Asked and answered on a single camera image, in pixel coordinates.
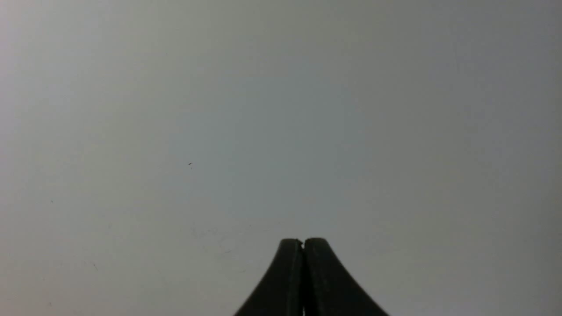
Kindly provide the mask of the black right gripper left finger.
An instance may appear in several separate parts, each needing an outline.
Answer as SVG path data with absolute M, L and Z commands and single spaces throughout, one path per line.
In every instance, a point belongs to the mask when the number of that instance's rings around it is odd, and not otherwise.
M 269 268 L 235 315 L 301 316 L 303 262 L 303 243 L 282 239 Z

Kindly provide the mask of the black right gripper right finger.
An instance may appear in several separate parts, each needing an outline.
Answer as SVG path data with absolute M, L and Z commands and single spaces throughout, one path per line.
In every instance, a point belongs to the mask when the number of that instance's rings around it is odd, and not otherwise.
M 323 238 L 305 240 L 306 316 L 387 316 L 346 270 Z

